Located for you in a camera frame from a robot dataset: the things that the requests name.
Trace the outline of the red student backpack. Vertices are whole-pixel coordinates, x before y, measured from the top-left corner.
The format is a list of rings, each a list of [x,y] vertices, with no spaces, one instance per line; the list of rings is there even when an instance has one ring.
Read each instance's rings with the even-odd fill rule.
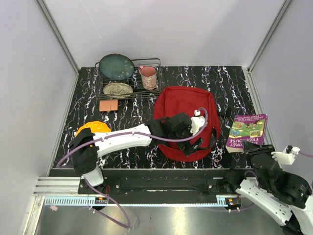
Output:
[[[208,124],[199,135],[203,139],[200,148],[190,156],[185,156],[177,143],[160,144],[159,149],[169,159],[180,162],[194,162],[206,157],[221,135],[221,126],[216,102],[211,92],[200,88],[171,86],[165,88],[154,105],[154,119],[173,117],[181,112],[189,117],[203,107],[208,113]]]

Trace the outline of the purple treehouse book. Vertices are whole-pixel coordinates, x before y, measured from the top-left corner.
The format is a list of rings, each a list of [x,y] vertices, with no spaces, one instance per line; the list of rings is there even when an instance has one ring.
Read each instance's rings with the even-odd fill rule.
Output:
[[[267,122],[267,114],[236,115],[227,139],[227,151],[229,153],[242,153],[244,141],[262,145]]]

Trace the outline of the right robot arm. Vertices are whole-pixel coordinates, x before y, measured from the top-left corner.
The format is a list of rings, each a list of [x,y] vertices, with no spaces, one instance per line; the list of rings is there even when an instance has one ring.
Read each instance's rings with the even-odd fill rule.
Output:
[[[289,145],[277,152],[273,145],[245,141],[243,151],[257,184],[231,169],[222,181],[224,192],[248,198],[270,215],[286,235],[311,235],[313,186],[301,176],[281,168],[294,163],[300,148]]]

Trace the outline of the dark wire dish rack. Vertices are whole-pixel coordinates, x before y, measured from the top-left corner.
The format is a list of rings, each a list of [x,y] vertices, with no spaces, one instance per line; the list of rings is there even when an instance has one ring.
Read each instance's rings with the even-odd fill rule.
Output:
[[[162,67],[161,60],[159,58],[144,58],[144,59],[133,59],[134,63],[134,73],[132,76],[126,80],[121,80],[120,82],[130,86],[133,90],[132,93],[128,94],[105,94],[104,88],[110,83],[116,83],[116,80],[107,78],[99,69],[99,62],[94,65],[94,78],[93,87],[91,93],[98,100],[110,100],[110,99],[134,99],[134,98],[150,98],[157,97],[160,95],[161,91],[165,88],[165,82],[162,77]],[[138,71],[138,66],[151,66],[156,69],[156,88],[153,90],[147,90],[143,87],[143,82],[141,75]]]

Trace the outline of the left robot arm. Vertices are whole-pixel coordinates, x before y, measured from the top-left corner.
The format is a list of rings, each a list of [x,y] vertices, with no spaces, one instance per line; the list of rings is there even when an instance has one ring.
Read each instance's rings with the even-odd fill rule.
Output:
[[[176,142],[184,156],[194,153],[202,144],[200,133],[207,126],[207,115],[199,110],[193,117],[179,113],[173,117],[155,119],[133,128],[103,132],[100,127],[81,129],[70,145],[69,155],[78,176],[84,177],[89,189],[96,194],[105,190],[105,181],[98,158],[111,152],[132,147],[146,147],[150,144]]]

